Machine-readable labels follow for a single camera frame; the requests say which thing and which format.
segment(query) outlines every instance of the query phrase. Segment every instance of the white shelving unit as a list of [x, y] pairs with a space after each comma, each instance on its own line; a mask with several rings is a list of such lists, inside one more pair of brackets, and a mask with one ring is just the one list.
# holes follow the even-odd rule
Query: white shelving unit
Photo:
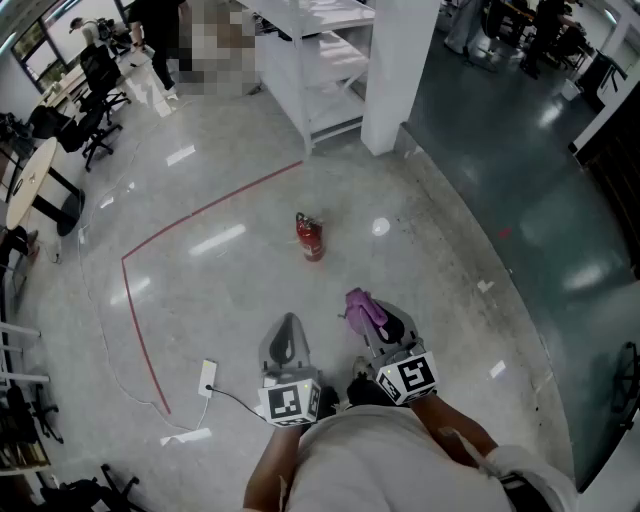
[[[316, 142], [360, 127], [364, 102], [350, 86], [369, 59], [333, 30], [372, 25], [375, 11], [356, 0], [240, 1], [292, 38], [284, 41], [277, 32], [256, 37], [256, 61], [307, 152]], [[306, 35], [314, 36], [302, 39]]]

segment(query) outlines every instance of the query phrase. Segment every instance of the red fire extinguisher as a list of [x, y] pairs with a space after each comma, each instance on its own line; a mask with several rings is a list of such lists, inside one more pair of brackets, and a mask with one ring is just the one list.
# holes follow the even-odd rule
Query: red fire extinguisher
[[302, 246], [304, 257], [309, 261], [319, 261], [324, 256], [322, 224], [307, 217], [304, 213], [296, 215], [296, 232]]

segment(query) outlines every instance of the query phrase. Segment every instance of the shelf board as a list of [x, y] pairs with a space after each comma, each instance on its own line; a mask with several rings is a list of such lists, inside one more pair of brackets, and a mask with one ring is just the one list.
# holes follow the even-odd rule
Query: shelf board
[[[277, 69], [262, 73], [262, 81], [276, 98], [300, 133], [303, 133], [303, 118], [298, 91], [292, 82]], [[320, 132], [364, 115], [364, 102], [351, 89], [339, 91], [337, 83], [304, 91], [307, 112], [311, 118], [311, 133]]]
[[[292, 35], [289, 0], [239, 0], [287, 35]], [[302, 35], [373, 25], [375, 11], [357, 0], [299, 0]]]
[[[256, 59], [260, 71], [275, 64], [290, 81], [296, 80], [296, 49], [277, 33], [256, 37]], [[305, 85], [315, 87], [364, 73], [369, 59], [335, 32], [324, 32], [303, 40], [302, 63]]]

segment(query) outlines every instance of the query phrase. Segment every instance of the round table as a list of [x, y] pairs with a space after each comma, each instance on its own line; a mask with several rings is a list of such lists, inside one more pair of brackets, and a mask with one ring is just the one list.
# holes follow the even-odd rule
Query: round table
[[[31, 206], [57, 223], [58, 235], [60, 236], [71, 233], [78, 223], [80, 212], [84, 208], [84, 192], [74, 187], [51, 167], [57, 149], [58, 141], [56, 138], [47, 139], [24, 166], [9, 200], [8, 229], [15, 229], [22, 222]], [[62, 205], [62, 209], [56, 208], [38, 195], [47, 175], [51, 175], [53, 179], [71, 192]]]

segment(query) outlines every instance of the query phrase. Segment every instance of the power outlet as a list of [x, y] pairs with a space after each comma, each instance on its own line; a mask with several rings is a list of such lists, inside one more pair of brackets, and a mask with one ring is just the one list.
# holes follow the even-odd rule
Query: power outlet
[[206, 398], [213, 396], [213, 391], [207, 389], [207, 386], [215, 387], [216, 370], [218, 364], [213, 361], [202, 361], [202, 373], [200, 374], [200, 385], [198, 386], [198, 393]]

